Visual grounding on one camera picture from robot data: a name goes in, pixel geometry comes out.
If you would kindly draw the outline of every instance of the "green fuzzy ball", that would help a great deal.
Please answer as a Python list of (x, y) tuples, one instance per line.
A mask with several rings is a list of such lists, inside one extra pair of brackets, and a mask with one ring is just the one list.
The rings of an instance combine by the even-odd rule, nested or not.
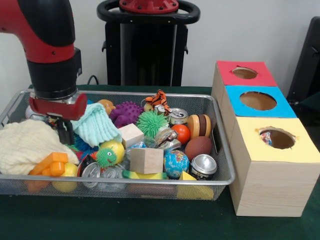
[(161, 127), (167, 127), (169, 124), (167, 118), (155, 111), (143, 112), (136, 122), (136, 126), (144, 133), (145, 136), (154, 138)]
[(102, 167), (107, 168), (115, 165), (117, 156), (111, 148), (100, 148), (96, 154), (96, 162)]

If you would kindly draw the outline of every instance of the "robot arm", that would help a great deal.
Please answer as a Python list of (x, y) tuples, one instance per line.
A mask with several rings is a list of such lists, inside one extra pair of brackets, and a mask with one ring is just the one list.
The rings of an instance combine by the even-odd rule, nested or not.
[[(34, 87), (32, 110), (63, 120), (62, 128), (69, 126), (71, 134), (70, 120), (84, 114), (87, 98), (77, 93), (81, 54), (74, 48), (69, 0), (0, 0), (0, 33), (15, 34), (23, 45)], [(62, 131), (59, 136), (70, 142)]]

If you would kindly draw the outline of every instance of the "metal basket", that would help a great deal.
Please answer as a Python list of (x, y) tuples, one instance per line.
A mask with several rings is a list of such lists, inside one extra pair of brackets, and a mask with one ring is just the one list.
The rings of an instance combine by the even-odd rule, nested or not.
[[(29, 104), (32, 90), (17, 93), (0, 115), (0, 128), (7, 123), (20, 122), (25, 118), (25, 110)], [(97, 102), (108, 99), (114, 104), (132, 101), (137, 104), (154, 93), (81, 91), (88, 99)], [(227, 143), (225, 130), (217, 101), (209, 95), (198, 94), (167, 94), (167, 101), (171, 107), (185, 109), (191, 114), (207, 114), (212, 126), (217, 126), (221, 148), (216, 153), (213, 146), (211, 156), (217, 163), (217, 172), (212, 180), (146, 180), (125, 178), (90, 178), (90, 177), (45, 177), (31, 175), (0, 174), (0, 194), (6, 195), (36, 195), (36, 196), (69, 196), (69, 197), (104, 197), (104, 198), (156, 198), (181, 200), (213, 200), (215, 201), (226, 185), (235, 179), (235, 170)], [(43, 181), (75, 182), (77, 188), (64, 193), (49, 184), (40, 192), (28, 192), (27, 184), (42, 184)], [(94, 188), (87, 188), (83, 182), (98, 183)]]

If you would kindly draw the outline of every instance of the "red ball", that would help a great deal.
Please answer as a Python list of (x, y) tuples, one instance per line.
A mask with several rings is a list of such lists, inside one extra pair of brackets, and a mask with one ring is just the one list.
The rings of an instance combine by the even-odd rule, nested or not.
[(171, 129), (175, 130), (178, 134), (178, 140), (183, 145), (190, 139), (190, 130), (183, 124), (174, 125)]
[(192, 138), (185, 147), (185, 154), (187, 155), (190, 162), (196, 156), (200, 154), (210, 154), (212, 150), (212, 143), (210, 138), (206, 136), (197, 136)]

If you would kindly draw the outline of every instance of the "blue box lid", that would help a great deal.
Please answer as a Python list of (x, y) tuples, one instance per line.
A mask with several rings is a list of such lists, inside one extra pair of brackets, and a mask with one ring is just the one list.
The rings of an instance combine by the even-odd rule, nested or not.
[(236, 116), (296, 118), (276, 86), (225, 86)]

